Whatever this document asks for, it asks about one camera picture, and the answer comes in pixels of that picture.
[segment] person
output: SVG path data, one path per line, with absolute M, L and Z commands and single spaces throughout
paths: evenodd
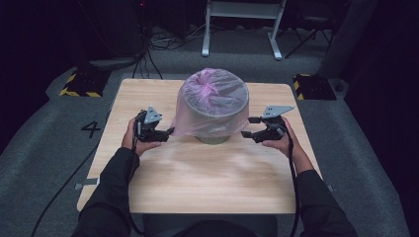
M 290 123 L 286 118 L 283 119 L 293 139 L 293 162 L 300 197 L 300 218 L 304 227 L 300 236 L 357 236 L 357 231 L 345 212 L 314 170 Z M 130 236 L 132 226 L 128 201 L 129 181 L 139 167 L 139 157 L 145 151 L 161 146 L 160 142 L 137 141 L 133 154 L 131 151 L 133 126 L 134 118 L 128 123 L 121 148 L 101 173 L 100 184 L 80 211 L 73 237 Z M 266 140 L 262 145 L 278 149 L 286 156 L 289 155 L 289 138 L 286 134 L 281 140 Z M 183 230 L 171 236 L 210 237 L 221 234 L 231 237 L 258 236 L 247 226 L 222 220 L 199 221 L 185 226 Z

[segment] pink plastic bag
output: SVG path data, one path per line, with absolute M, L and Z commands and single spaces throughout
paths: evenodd
M 248 117 L 246 84 L 226 70 L 206 68 L 179 90 L 172 135 L 230 136 L 248 124 Z

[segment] person's right hand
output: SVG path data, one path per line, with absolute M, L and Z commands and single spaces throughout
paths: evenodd
M 291 127 L 289 121 L 284 117 L 283 121 L 286 123 L 287 129 L 290 132 L 290 136 L 293 139 L 293 151 L 302 150 L 301 146 L 298 143 L 298 139 L 295 136 L 295 133 L 293 133 L 293 128 Z M 280 150 L 282 153 L 284 153 L 287 157 L 289 157 L 290 140 L 289 136 L 286 133 L 281 138 L 281 140 L 265 140 L 262 142 L 262 145 L 276 148 Z

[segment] wooden table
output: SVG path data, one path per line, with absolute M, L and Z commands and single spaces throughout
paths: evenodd
M 98 178 L 121 146 L 130 119 L 152 105 L 170 127 L 183 80 L 125 79 L 114 101 L 108 123 L 87 179 Z M 246 83 L 251 117 L 266 106 L 295 106 L 284 114 L 303 149 L 319 172 L 292 89 L 283 84 Z M 246 130 L 265 129 L 250 124 Z M 141 156 L 129 185 L 130 210 L 139 213 L 294 213 L 294 193 L 288 159 L 280 151 L 232 135 L 218 145 L 192 136 L 171 136 L 161 147 Z M 96 186 L 84 186 L 81 210 Z

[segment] person's right arm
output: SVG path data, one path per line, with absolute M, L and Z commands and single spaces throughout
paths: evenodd
M 293 139 L 293 163 L 300 201 L 300 216 L 304 231 L 301 236 L 358 236 L 357 231 L 340 208 L 320 176 L 314 170 L 286 118 L 283 118 Z M 289 156 L 289 137 L 263 141 L 262 145 L 276 148 Z

